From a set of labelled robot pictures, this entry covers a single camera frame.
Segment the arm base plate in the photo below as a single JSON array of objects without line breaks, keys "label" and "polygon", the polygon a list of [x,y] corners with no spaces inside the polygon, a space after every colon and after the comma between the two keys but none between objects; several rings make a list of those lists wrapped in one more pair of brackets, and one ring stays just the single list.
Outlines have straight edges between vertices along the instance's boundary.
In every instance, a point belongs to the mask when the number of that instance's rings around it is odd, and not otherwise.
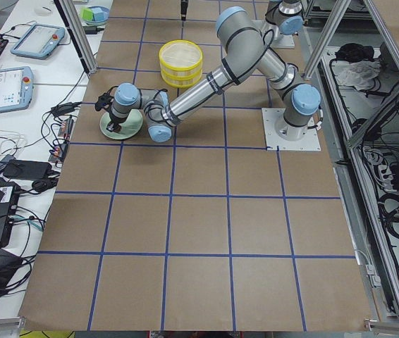
[{"label": "arm base plate", "polygon": [[284,108],[263,108],[262,120],[266,149],[269,151],[321,151],[315,121],[293,127],[284,120]]}]

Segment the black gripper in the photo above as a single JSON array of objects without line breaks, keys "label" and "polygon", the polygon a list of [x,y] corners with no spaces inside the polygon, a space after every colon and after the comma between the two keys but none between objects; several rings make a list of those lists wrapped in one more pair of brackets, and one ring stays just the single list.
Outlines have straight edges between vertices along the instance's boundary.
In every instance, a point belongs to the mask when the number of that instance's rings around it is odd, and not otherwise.
[{"label": "black gripper", "polygon": [[128,109],[119,111],[117,108],[112,107],[109,111],[109,117],[111,122],[107,125],[106,129],[108,131],[114,131],[119,133],[121,131],[121,123],[124,123],[128,118]]}]

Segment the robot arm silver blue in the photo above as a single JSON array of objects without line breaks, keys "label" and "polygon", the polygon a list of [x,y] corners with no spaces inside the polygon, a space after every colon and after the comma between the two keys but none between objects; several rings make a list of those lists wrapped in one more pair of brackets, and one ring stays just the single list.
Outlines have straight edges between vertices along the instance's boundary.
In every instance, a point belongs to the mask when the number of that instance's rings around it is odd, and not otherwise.
[{"label": "robot arm silver blue", "polygon": [[263,25],[240,6],[223,10],[215,23],[216,36],[227,54],[261,54],[270,45],[265,39],[292,35],[303,25],[299,1],[270,1]]},{"label": "robot arm silver blue", "polygon": [[105,111],[99,123],[103,135],[127,139],[147,124],[153,141],[166,142],[174,127],[258,70],[286,107],[276,122],[277,134],[288,141],[301,139],[319,110],[321,96],[315,87],[300,79],[295,65],[284,62],[271,48],[274,31],[259,29],[245,9],[234,6],[220,14],[216,33],[226,51],[220,66],[173,101],[168,101],[161,90],[139,89],[128,82],[115,86],[114,94],[100,96],[95,108]]}]

